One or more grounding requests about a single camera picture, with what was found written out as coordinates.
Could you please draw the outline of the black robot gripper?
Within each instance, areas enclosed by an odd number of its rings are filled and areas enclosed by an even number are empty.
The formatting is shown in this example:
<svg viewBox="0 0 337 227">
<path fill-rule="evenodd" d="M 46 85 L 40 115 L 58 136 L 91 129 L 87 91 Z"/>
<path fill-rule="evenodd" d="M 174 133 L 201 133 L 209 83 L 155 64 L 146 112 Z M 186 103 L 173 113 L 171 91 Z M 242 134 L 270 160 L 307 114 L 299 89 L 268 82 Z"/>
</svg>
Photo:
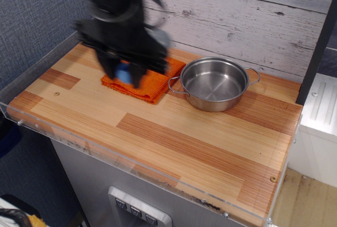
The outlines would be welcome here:
<svg viewBox="0 0 337 227">
<path fill-rule="evenodd" d="M 163 30 L 132 20 L 109 23 L 99 19 L 80 19 L 74 22 L 79 39 L 96 50 L 99 63 L 107 76 L 115 78 L 121 60 L 130 64 L 129 73 L 134 88 L 147 70 L 165 73 L 168 69 L 169 36 Z"/>
</svg>

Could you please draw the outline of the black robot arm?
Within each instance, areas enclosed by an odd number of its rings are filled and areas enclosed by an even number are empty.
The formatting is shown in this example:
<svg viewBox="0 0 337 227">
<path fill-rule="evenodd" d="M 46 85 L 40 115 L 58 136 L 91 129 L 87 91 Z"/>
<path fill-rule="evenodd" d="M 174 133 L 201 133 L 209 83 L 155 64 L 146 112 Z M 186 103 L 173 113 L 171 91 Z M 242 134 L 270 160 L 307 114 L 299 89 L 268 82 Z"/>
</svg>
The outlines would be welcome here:
<svg viewBox="0 0 337 227">
<path fill-rule="evenodd" d="M 152 0 L 159 7 L 161 0 Z M 139 88 L 148 70 L 165 74 L 170 38 L 155 25 L 145 22 L 143 0 L 89 0 L 92 19 L 75 23 L 82 43 L 95 49 L 109 78 Z"/>
</svg>

